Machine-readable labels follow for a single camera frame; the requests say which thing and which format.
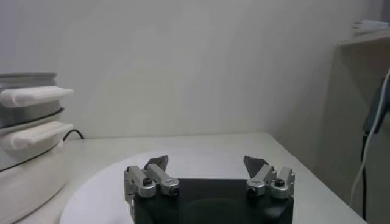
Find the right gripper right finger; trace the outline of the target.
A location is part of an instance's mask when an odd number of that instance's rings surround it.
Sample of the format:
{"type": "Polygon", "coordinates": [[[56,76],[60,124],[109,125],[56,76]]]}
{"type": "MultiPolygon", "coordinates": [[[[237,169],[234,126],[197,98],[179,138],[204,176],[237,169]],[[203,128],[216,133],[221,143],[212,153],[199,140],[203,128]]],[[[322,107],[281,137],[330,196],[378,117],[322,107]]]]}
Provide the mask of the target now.
{"type": "Polygon", "coordinates": [[[282,167],[279,173],[265,160],[245,156],[244,165],[250,178],[246,181],[247,195],[257,198],[270,194],[272,198],[289,199],[294,196],[295,173],[289,167],[282,167]]]}

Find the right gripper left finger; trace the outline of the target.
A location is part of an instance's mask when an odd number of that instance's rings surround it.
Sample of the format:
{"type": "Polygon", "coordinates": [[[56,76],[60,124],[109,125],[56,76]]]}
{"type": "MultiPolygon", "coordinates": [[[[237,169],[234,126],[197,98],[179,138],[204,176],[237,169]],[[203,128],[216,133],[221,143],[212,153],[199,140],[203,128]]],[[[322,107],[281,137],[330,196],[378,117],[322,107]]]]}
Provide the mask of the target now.
{"type": "Polygon", "coordinates": [[[124,198],[131,204],[135,196],[152,198],[160,193],[176,198],[180,194],[179,180],[166,173],[169,158],[163,155],[151,158],[141,169],[139,166],[128,166],[124,171],[124,198]]]}

